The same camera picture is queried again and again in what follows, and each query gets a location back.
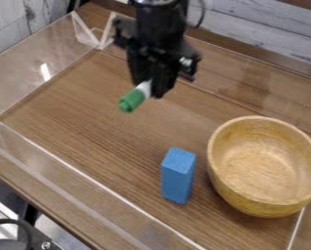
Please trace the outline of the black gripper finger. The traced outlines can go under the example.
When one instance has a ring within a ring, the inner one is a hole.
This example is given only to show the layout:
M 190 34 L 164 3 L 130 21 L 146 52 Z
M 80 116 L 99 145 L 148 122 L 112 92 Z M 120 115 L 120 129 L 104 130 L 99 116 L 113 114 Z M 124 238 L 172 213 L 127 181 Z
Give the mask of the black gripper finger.
M 160 99 L 174 88 L 179 67 L 174 63 L 154 62 L 150 66 L 151 97 Z
M 142 56 L 135 49 L 127 49 L 127 59 L 130 68 L 130 77 L 132 85 L 136 86 L 146 80 L 151 79 L 150 61 Z

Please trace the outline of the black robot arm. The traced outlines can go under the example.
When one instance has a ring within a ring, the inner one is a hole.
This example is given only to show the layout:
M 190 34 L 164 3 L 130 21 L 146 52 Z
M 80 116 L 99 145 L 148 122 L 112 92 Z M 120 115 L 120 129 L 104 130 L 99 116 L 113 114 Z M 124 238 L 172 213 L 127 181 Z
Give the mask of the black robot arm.
M 148 81 L 160 99 L 179 76 L 191 81 L 201 54 L 183 35 L 189 0 L 128 0 L 135 18 L 113 19 L 113 44 L 126 50 L 132 85 Z

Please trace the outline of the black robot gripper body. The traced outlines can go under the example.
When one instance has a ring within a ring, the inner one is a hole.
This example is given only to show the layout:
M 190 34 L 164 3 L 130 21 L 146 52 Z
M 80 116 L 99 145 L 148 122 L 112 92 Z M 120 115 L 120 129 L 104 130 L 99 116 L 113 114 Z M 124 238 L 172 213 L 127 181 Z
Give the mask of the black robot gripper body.
M 135 49 L 142 56 L 201 55 L 183 38 L 189 23 L 187 1 L 128 1 L 134 19 L 113 18 L 113 44 Z

